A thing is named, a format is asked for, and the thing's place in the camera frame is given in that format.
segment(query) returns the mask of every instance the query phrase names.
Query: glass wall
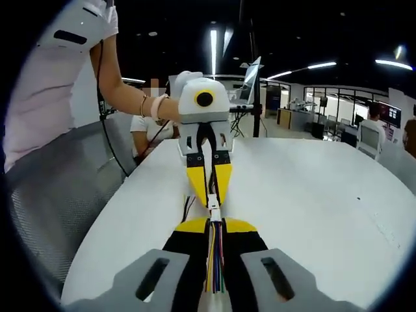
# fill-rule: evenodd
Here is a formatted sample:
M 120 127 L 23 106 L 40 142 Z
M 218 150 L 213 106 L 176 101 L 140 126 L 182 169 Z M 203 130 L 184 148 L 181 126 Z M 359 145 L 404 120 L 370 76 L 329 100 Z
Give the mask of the glass wall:
M 327 116 L 329 120 L 336 120 L 349 125 L 354 124 L 356 115 L 367 119 L 369 102 L 389 103 L 389 98 L 385 95 L 353 89 L 305 87 L 304 95 L 305 101 L 317 104 L 315 112 L 320 112 Z M 328 98 L 328 104 L 325 108 L 319 108 L 321 96 Z

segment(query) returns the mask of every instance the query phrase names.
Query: woman's arm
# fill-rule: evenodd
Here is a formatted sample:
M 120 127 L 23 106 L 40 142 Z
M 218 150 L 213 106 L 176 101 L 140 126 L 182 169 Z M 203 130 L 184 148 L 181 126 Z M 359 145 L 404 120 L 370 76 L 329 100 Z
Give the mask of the woman's arm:
M 90 51 L 91 63 L 96 77 L 98 74 L 100 53 L 100 44 L 93 47 Z M 144 92 L 122 81 L 117 59 L 116 35 L 107 38 L 103 42 L 99 89 L 106 101 L 115 109 L 132 115 L 140 115 L 140 106 L 143 102 Z M 151 116 L 150 108 L 154 99 L 154 97 L 148 97 L 144 101 L 144 116 Z M 172 99 L 162 101 L 159 107 L 159 118 L 178 122 L 178 102 Z

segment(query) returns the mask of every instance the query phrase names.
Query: fluorescent light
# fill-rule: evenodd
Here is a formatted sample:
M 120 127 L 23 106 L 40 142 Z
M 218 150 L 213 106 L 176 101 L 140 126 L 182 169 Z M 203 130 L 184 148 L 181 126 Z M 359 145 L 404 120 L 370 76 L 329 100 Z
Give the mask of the fluorescent light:
M 288 74 L 290 74 L 290 73 L 292 73 L 292 72 L 291 72 L 291 71 L 285 71 L 284 73 L 278 73 L 277 75 L 270 76 L 270 77 L 269 77 L 269 78 L 267 78 L 267 79 L 277 78 L 277 77 L 280 77 L 280 76 L 288 75 Z
M 400 68 L 404 68 L 406 70 L 413 70 L 413 68 L 409 65 L 402 64 L 399 62 L 392 62 L 391 60 L 376 60 L 377 64 L 384 64 L 384 65 L 392 65 Z
M 211 31 L 211 66 L 212 74 L 216 74 L 216 31 Z
M 232 28 L 227 28 L 224 33 L 224 49 L 222 51 L 222 56 L 226 54 L 229 42 L 231 41 L 231 38 L 233 37 L 233 33 L 234 33 L 234 30 Z
M 124 78 L 124 77 L 122 77 L 122 81 L 125 81 L 127 83 L 145 83 L 145 80 L 133 79 L 133 78 Z
M 310 65 L 307 68 L 310 70 L 313 70 L 314 68 L 321 68 L 321 67 L 327 67 L 327 66 L 334 66 L 337 63 L 335 62 L 329 62 L 329 63 L 323 63 L 323 64 L 317 64 L 317 65 Z
M 396 53 L 396 59 L 398 59 L 399 57 L 400 57 L 400 54 L 402 53 L 402 46 L 400 45 L 398 48 L 397 48 L 397 53 Z

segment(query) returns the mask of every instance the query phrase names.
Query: monitor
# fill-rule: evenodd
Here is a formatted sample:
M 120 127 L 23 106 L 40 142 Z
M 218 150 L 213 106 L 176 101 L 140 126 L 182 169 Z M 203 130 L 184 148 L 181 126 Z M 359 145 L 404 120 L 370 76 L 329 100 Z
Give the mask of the monitor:
M 244 82 L 242 84 L 241 93 L 240 93 L 240 100 L 247 101 L 247 104 L 251 103 L 254 93 L 254 83 L 259 73 L 261 57 L 253 62 L 250 67 L 247 69 L 246 77 L 244 78 Z
M 386 103 L 380 103 L 380 120 L 387 122 L 396 128 L 400 128 L 401 118 L 402 111 L 400 109 Z
M 354 118 L 354 125 L 358 127 L 363 120 L 364 118 L 362 116 L 356 114 L 356 117 Z

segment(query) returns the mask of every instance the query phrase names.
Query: white table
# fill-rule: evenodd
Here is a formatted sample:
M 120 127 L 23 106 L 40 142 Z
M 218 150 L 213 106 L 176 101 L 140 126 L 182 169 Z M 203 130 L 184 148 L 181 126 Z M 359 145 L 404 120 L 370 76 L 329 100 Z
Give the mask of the white table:
M 73 260 L 63 304 L 101 295 L 117 272 L 163 247 L 189 189 L 176 144 L 164 141 L 101 212 Z M 367 308 L 408 258 L 416 197 L 351 146 L 244 138 L 235 143 L 232 164 L 223 216 L 257 227 L 269 248 L 312 272 L 330 298 Z M 198 203 L 188 219 L 204 215 Z

